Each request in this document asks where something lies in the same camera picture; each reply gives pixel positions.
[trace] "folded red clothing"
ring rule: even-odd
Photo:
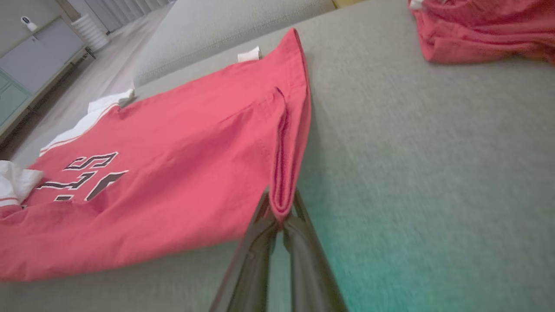
[[[240,238],[268,185],[291,208],[310,124],[297,32],[264,59],[231,65],[124,109],[31,168],[45,177],[1,207],[0,278],[118,268]]]
[[[428,61],[476,63],[519,54],[555,63],[552,0],[424,0],[411,12]]]

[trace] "number print on shirt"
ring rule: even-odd
[[[87,168],[104,168],[108,166],[114,158],[118,155],[118,152],[106,154],[106,155],[95,155],[91,157],[78,157],[74,161],[72,161],[67,167],[62,169],[65,170],[74,170],[80,171],[85,170]],[[90,193],[85,198],[86,201],[93,199],[100,191],[104,188],[109,186],[110,184],[114,183],[117,179],[121,178],[128,170],[122,172],[110,172],[104,178],[100,179],[100,181],[95,185],[95,187],[90,191]],[[43,188],[52,188],[52,189],[67,189],[67,190],[77,190],[80,187],[87,185],[86,182],[90,180],[96,173],[96,171],[91,172],[84,172],[77,177],[77,181],[71,183],[61,183],[55,181],[47,181],[43,184],[39,185],[37,189]],[[55,202],[61,202],[64,200],[71,200],[73,195],[58,195],[55,198]]]

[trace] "gray curtain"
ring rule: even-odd
[[[109,31],[114,31],[137,18],[159,9],[170,0],[86,0]]]

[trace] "wooden floor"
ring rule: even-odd
[[[110,43],[95,53],[96,60],[89,57],[81,63],[38,108],[38,114],[22,122],[0,158],[29,166],[42,147],[86,115],[89,102],[133,88],[135,60],[170,8],[151,12],[111,34]]]

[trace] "gray cushion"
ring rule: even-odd
[[[333,9],[331,0],[178,0],[137,59],[135,86]]]
[[[369,0],[295,27],[313,104],[299,189],[351,311],[554,311],[553,68],[519,58],[429,64],[404,1]],[[285,32],[137,94],[213,72],[256,45],[267,53]],[[281,242],[269,311],[290,311]],[[233,250],[16,284],[7,310],[207,311]]]

